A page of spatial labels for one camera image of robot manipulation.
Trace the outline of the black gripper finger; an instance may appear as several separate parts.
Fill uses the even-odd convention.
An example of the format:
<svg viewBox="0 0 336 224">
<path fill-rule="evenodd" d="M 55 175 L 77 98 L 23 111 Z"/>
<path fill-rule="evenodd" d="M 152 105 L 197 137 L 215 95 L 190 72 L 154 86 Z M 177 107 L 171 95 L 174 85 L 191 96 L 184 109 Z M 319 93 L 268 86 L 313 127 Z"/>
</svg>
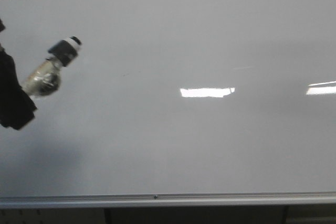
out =
<svg viewBox="0 0 336 224">
<path fill-rule="evenodd" d="M 1 126 L 21 130 L 35 118 L 36 110 L 18 82 L 13 57 L 1 50 Z"/>
</svg>

